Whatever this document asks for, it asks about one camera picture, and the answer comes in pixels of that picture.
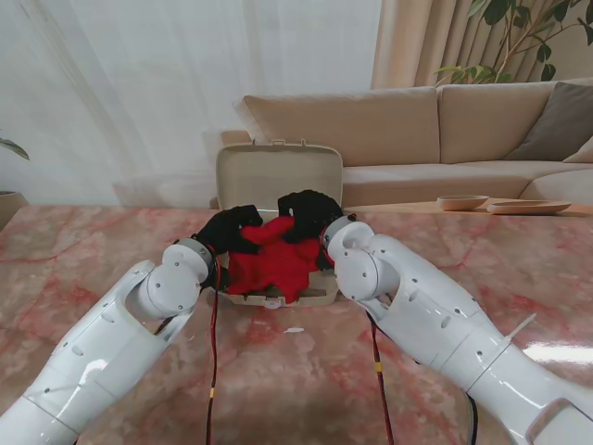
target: red garment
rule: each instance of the red garment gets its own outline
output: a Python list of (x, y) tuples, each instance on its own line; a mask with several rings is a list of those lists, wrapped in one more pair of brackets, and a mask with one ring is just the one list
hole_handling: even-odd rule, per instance
[(309, 287), (309, 273), (317, 271), (320, 243), (317, 239), (285, 243), (282, 235), (294, 223), (292, 216), (279, 216), (261, 227), (241, 229), (241, 235), (261, 245), (261, 249), (258, 255), (229, 255), (229, 293), (241, 295), (274, 285), (283, 291), (287, 304), (298, 300), (300, 291)]

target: open box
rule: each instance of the open box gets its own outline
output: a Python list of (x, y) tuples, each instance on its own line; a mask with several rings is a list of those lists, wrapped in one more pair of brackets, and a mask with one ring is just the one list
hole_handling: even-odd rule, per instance
[[(278, 215), (278, 198), (312, 189), (342, 202), (342, 157), (332, 148), (274, 141), (271, 145), (225, 146), (216, 160), (216, 185), (220, 209), (253, 204), (264, 222)], [(228, 258), (223, 258), (226, 265)], [(311, 307), (330, 304), (337, 294), (333, 271), (309, 274), (309, 288), (287, 305), (281, 291), (272, 288), (249, 295), (228, 295), (235, 304)]]

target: beige sofa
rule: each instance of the beige sofa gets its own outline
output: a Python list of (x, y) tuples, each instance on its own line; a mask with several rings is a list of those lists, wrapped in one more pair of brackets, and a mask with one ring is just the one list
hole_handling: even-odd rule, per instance
[[(571, 82), (593, 85), (593, 79)], [(524, 140), (553, 85), (247, 95), (235, 104), (246, 131), (224, 132), (222, 142), (305, 139), (337, 149), (346, 207), (460, 194), (593, 205), (593, 164), (501, 160)]]

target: box lid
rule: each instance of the box lid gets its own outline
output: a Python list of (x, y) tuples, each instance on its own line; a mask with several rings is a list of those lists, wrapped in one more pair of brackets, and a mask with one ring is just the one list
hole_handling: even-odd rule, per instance
[(233, 144), (218, 154), (216, 185), (221, 209), (254, 204), (264, 220), (277, 214), (278, 198), (292, 192), (312, 189), (341, 204), (342, 157), (305, 141)]

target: wooden bowl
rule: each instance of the wooden bowl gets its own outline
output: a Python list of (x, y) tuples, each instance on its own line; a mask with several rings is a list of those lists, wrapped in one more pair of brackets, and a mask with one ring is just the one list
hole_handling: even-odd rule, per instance
[(481, 195), (456, 195), (453, 197), (438, 197), (438, 206), (445, 211), (473, 210), (480, 207), (489, 197)]

